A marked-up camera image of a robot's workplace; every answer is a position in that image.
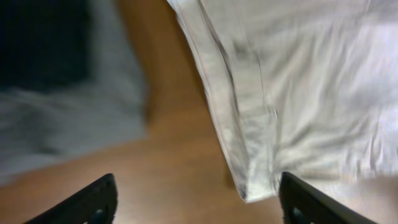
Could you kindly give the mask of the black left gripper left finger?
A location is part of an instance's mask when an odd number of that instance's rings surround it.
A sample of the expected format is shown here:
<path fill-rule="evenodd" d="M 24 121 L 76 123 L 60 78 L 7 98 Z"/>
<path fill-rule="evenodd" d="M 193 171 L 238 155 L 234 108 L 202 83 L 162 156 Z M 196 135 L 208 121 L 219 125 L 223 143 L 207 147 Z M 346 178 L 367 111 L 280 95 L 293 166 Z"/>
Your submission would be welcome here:
<path fill-rule="evenodd" d="M 26 224 L 112 224 L 118 206 L 113 174 L 106 174 Z"/>

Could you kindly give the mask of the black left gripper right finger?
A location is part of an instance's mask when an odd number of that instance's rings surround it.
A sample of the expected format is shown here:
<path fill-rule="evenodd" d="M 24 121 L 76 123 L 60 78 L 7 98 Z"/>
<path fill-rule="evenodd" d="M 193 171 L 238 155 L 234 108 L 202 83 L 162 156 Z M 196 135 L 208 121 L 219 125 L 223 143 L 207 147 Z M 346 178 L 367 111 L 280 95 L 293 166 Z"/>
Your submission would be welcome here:
<path fill-rule="evenodd" d="M 284 224 L 376 224 L 290 172 L 283 172 L 279 200 Z"/>

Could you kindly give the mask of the beige shorts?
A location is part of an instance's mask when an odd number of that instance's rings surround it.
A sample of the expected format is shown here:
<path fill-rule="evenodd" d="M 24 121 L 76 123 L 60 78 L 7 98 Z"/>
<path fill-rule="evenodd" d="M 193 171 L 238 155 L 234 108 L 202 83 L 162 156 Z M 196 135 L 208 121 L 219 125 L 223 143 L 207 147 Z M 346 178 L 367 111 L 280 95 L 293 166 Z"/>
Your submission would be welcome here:
<path fill-rule="evenodd" d="M 397 0 L 171 1 L 245 202 L 397 175 Z"/>

